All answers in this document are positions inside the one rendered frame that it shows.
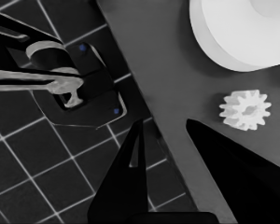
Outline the large thick white disc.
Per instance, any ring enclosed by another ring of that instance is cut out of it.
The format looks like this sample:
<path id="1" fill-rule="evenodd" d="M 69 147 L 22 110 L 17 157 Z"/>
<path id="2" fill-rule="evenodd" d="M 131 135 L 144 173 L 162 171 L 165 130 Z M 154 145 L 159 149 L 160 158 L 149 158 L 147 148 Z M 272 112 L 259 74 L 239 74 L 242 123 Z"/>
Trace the large thick white disc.
<path id="1" fill-rule="evenodd" d="M 189 20 L 203 52 L 226 69 L 280 65 L 280 0 L 189 0 Z"/>

